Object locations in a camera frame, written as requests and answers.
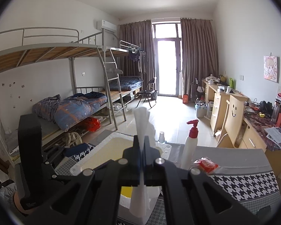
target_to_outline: door frame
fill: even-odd
[[[180,52],[180,41],[181,38],[178,37],[178,24],[177,22],[168,22],[168,23],[155,23],[153,25],[154,35],[156,35],[156,27],[155,25],[160,24],[175,24],[176,25],[176,38],[154,38],[154,51],[155,51],[155,75],[156,75],[156,89],[158,90],[159,96],[169,96],[169,97],[178,97],[179,96],[179,75],[181,71],[181,52]],[[176,94],[175,95],[167,95],[159,93],[159,62],[158,62],[158,41],[175,41],[176,48]]]

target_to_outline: upper bunk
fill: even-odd
[[[53,29],[53,30],[66,30],[73,31],[73,34],[30,34],[25,35],[27,30],[35,29]],[[102,44],[104,45],[104,33],[111,33],[117,39],[117,35],[113,32],[107,30],[102,30],[98,33],[89,35],[82,39],[79,38],[79,31],[76,29],[70,28],[58,28],[58,27],[27,27],[27,28],[18,28],[7,31],[2,31],[0,34],[13,32],[13,31],[22,31],[22,45],[16,46],[13,48],[5,49],[0,51],[0,73],[7,71],[12,68],[16,68],[23,65],[33,64],[42,61],[50,61],[55,59],[64,59],[64,58],[81,58],[81,57],[97,57],[101,54],[104,57],[111,57],[111,51],[113,56],[122,57],[126,56],[129,53],[129,50],[138,50],[140,46],[125,42],[119,41],[119,47],[109,47],[101,46],[96,44],[97,35],[102,34]],[[76,41],[69,43],[39,43],[39,44],[29,44],[24,45],[25,38],[31,37],[73,37],[76,38]],[[94,37],[95,44],[89,44],[90,38]]]

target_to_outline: red candy packet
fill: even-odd
[[[208,174],[214,172],[214,170],[219,167],[218,164],[215,164],[208,157],[202,157],[201,159],[196,160],[194,164],[198,165],[199,169],[205,171]]]

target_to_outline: cartoon painting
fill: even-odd
[[[264,56],[264,78],[277,82],[278,64],[277,56]]]

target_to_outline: spray bottle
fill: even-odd
[[[197,119],[187,122],[187,124],[193,124],[194,126],[189,131],[182,154],[180,167],[186,170],[188,170],[192,164],[192,157],[198,144],[198,122],[199,120]]]

